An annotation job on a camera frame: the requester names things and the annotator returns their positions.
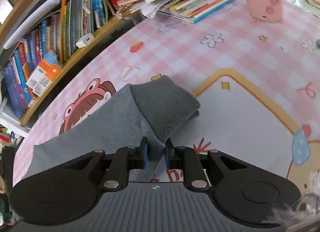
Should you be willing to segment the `white USB charger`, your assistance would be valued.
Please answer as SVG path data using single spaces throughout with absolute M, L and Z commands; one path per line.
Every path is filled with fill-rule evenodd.
M 81 49 L 86 46 L 89 46 L 89 44 L 93 41 L 93 39 L 94 39 L 93 34 L 91 33 L 85 34 L 76 42 L 76 47 Z

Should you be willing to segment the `upper orange white box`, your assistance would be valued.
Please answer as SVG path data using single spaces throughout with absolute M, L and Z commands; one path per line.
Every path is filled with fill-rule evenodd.
M 37 84 L 47 87 L 60 74 L 62 66 L 57 60 L 57 54 L 52 50 L 47 52 L 37 64 L 27 79 L 27 86 L 35 89 Z

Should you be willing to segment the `pink checkered table mat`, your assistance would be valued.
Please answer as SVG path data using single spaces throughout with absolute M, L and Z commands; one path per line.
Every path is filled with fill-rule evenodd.
M 146 19 L 84 67 L 52 101 L 15 156 L 13 181 L 35 149 L 99 113 L 108 89 L 168 76 L 200 102 L 171 139 L 218 149 L 288 178 L 302 194 L 319 171 L 319 18 L 291 4 L 279 23 L 252 18 L 246 1 L 196 23 Z

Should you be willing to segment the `orange white box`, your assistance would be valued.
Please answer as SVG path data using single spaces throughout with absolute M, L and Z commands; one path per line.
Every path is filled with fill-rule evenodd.
M 35 89 L 37 84 L 47 87 L 60 74 L 62 66 L 57 60 L 57 54 L 52 50 L 47 52 L 37 64 L 27 79 L 27 86 Z
M 28 79 L 28 85 L 35 95 L 41 96 L 60 72 L 61 69 L 55 65 L 48 68 L 37 66 Z

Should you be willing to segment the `lower orange white box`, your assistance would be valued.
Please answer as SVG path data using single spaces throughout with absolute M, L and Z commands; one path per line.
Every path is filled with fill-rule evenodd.
M 28 85 L 35 95 L 41 96 L 60 72 L 61 69 L 55 65 L 48 68 L 37 66 L 28 79 Z

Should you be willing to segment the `row of leaning books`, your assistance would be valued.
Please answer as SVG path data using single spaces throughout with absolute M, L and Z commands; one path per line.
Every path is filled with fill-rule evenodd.
M 18 125 L 26 126 L 33 114 L 52 89 L 88 53 L 119 25 L 116 17 L 97 28 L 97 11 L 87 14 L 94 2 L 103 0 L 19 0 L 1 26 L 1 71 L 9 76 L 5 80 L 9 93 L 9 108 Z M 84 48 L 76 42 L 91 33 L 93 41 Z M 41 96 L 32 93 L 27 86 L 31 73 L 47 51 L 57 54 L 62 70 Z

